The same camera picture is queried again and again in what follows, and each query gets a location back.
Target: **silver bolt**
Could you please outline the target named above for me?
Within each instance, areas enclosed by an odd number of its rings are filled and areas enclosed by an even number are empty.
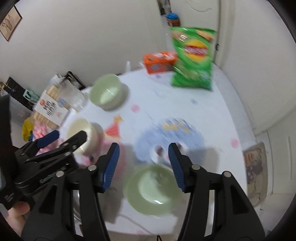
[[[96,165],[90,165],[87,169],[90,171],[94,171],[96,169]]]
[[[64,172],[63,171],[58,171],[57,173],[56,173],[56,176],[57,177],[62,177],[64,175]]]
[[[191,167],[193,170],[196,170],[196,171],[200,169],[200,165],[198,164],[193,164]]]
[[[230,172],[224,172],[224,176],[225,177],[231,177],[231,173]]]

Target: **ribbed blue pad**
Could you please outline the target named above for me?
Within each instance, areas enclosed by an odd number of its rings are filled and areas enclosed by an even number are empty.
[[[170,144],[168,147],[168,157],[170,159],[170,163],[172,165],[172,169],[174,171],[174,175],[175,175],[175,179],[177,181],[178,187],[181,188],[182,191],[184,192],[185,190],[184,172],[181,168],[181,165],[175,154],[172,144]]]
[[[59,131],[55,130],[46,136],[42,137],[38,142],[37,142],[37,148],[45,148],[48,146],[50,143],[53,143],[55,140],[59,138]]]
[[[112,178],[115,172],[115,168],[117,165],[119,159],[119,145],[116,144],[116,147],[114,149],[114,152],[108,162],[107,168],[104,172],[104,183],[103,183],[103,189],[106,191],[111,185]]]

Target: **brown rug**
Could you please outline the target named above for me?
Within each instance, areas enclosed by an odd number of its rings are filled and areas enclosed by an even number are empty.
[[[255,207],[267,195],[267,159],[264,143],[261,142],[244,151],[247,172],[248,198]]]

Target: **lay's chip bag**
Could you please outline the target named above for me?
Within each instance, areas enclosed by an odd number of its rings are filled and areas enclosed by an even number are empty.
[[[173,86],[211,90],[212,41],[215,31],[206,28],[171,27],[178,54],[174,64]]]

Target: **tabletop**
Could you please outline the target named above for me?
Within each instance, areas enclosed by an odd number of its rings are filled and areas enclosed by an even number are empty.
[[[79,113],[71,111],[60,128],[63,138],[74,120],[86,118],[104,130],[101,154],[112,142],[120,145],[120,158],[111,188],[99,198],[109,231],[143,235],[180,231],[188,194],[183,195],[177,210],[161,217],[140,214],[123,196],[126,175],[135,165],[151,162],[149,153],[154,143],[161,144],[167,151],[166,142],[181,142],[189,149],[188,156],[194,164],[219,174],[228,170],[242,189],[247,190],[238,135],[215,84],[220,78],[226,78],[224,73],[213,65],[212,91],[172,87],[172,75],[172,72],[148,75],[145,69],[120,75],[127,91],[127,99],[121,107],[107,112],[89,101]],[[158,137],[150,135],[155,132]],[[211,233],[213,224],[213,202],[211,193],[206,234]]]

